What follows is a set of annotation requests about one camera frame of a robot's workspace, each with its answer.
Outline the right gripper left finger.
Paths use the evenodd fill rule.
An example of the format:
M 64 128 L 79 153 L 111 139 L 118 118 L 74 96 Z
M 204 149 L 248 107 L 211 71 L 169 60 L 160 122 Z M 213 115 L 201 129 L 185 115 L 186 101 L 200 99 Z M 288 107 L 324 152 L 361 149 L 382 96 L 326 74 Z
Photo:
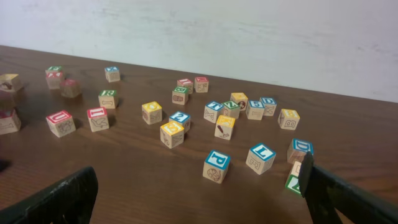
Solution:
M 1 223 L 89 223 L 97 193 L 95 170 L 85 167 L 1 210 Z

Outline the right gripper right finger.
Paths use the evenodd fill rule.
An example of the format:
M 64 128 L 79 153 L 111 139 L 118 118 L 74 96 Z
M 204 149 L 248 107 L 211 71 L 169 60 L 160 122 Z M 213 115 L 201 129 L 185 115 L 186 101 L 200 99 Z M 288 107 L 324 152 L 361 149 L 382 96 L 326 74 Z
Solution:
M 314 223 L 341 223 L 339 213 L 353 223 L 397 224 L 397 207 L 314 164 L 306 153 L 298 176 Z

